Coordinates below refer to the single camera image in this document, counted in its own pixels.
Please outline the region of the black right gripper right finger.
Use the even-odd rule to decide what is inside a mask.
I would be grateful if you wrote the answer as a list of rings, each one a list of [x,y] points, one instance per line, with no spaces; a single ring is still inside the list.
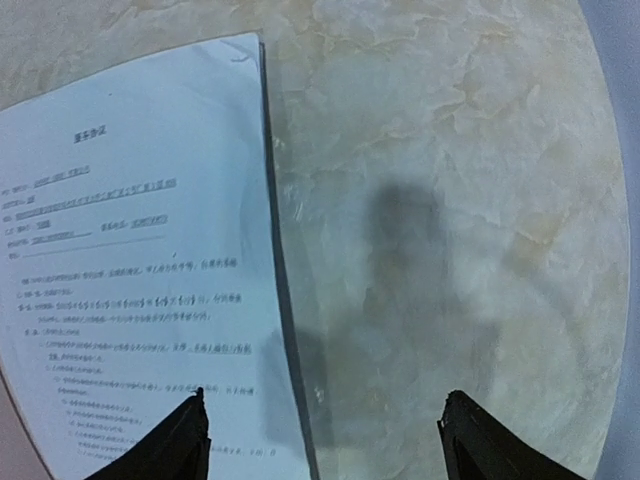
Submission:
[[[462,390],[450,392],[437,422],[453,480],[583,480],[527,445]]]

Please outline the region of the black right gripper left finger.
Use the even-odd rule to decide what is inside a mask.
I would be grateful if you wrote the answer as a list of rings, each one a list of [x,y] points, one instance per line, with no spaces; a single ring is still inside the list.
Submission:
[[[87,480],[205,480],[209,420],[196,389],[129,451]]]

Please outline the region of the pink paper folder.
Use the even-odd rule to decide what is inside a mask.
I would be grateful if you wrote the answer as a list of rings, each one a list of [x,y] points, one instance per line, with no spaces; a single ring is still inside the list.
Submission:
[[[48,480],[49,475],[24,430],[1,379],[1,478]]]

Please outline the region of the printed white top sheet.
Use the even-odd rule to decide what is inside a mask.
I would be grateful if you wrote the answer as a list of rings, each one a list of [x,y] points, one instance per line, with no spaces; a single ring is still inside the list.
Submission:
[[[314,479],[265,49],[140,57],[1,113],[1,372],[48,473],[83,479],[204,392],[212,479]]]

